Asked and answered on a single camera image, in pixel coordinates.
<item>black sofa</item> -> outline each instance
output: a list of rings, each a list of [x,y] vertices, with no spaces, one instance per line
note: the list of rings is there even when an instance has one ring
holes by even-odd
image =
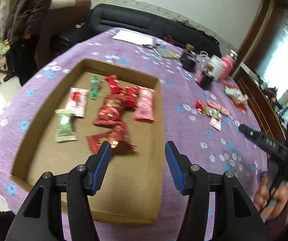
[[[89,11],[84,22],[81,28],[74,27],[52,37],[50,48],[54,55],[111,28],[122,27],[160,39],[171,36],[175,46],[184,48],[189,43],[198,53],[206,51],[210,57],[214,54],[221,57],[214,37],[155,14],[102,3]]]

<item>brown jacket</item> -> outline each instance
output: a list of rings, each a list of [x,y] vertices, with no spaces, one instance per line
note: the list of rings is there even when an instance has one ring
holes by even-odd
[[[10,44],[18,41],[24,34],[39,35],[51,1],[16,0],[6,21],[4,40],[7,39],[10,28]]]

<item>pink thermos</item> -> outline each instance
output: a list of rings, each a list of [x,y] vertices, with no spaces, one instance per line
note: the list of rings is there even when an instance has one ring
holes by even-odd
[[[222,61],[226,64],[226,68],[221,74],[221,79],[224,79],[228,76],[228,74],[231,72],[234,63],[237,60],[237,53],[231,50],[230,54],[226,54],[224,57],[221,58]]]

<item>cardboard box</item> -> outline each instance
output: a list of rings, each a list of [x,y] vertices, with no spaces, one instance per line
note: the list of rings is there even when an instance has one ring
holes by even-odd
[[[85,117],[74,118],[74,131],[78,141],[55,142],[58,126],[56,109],[65,108],[70,87],[90,89],[90,81],[98,74],[103,81],[101,98],[87,99]],[[106,76],[117,75],[121,86],[140,85],[155,90],[154,122],[134,119],[133,111],[125,111],[130,142],[137,149],[124,155],[113,156],[101,189],[88,197],[93,219],[107,223],[149,225],[159,214],[164,163],[164,109],[159,79],[128,68],[92,59],[82,60],[57,85],[36,114],[14,160],[12,180],[30,191],[45,171],[54,175],[68,173],[84,164],[92,155],[86,136],[111,130],[94,126],[93,119],[109,94]],[[62,194],[62,210],[67,211],[66,194]]]

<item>floral tablecloth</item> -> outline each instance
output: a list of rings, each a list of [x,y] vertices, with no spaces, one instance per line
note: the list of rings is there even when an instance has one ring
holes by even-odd
[[[235,173],[250,197],[257,190],[258,171],[267,170],[266,153],[246,140],[238,131],[241,123],[259,129],[248,108],[236,108],[222,92],[223,81],[213,82],[210,91],[202,90],[195,82],[199,71],[190,74],[177,60],[161,59],[153,51],[135,44],[112,39],[118,28],[111,29],[57,57],[42,68],[8,103],[0,114],[0,197],[16,213],[27,192],[10,180],[15,155],[30,122],[55,86],[84,58],[107,61],[157,76],[163,85],[165,140],[173,140],[180,153],[189,157],[208,172]],[[181,54],[182,49],[167,44],[165,47]],[[236,85],[232,79],[225,82]],[[221,119],[222,129],[210,126],[210,119],[195,109],[196,100],[209,99],[227,108],[230,117]],[[101,241],[125,240],[175,240],[179,232],[188,197],[175,189],[170,171],[164,164],[164,188],[158,221],[153,226],[129,227],[96,222]],[[214,219],[214,195],[210,195],[209,219],[205,240],[212,237]],[[68,217],[63,213],[63,229],[66,240],[71,240]]]

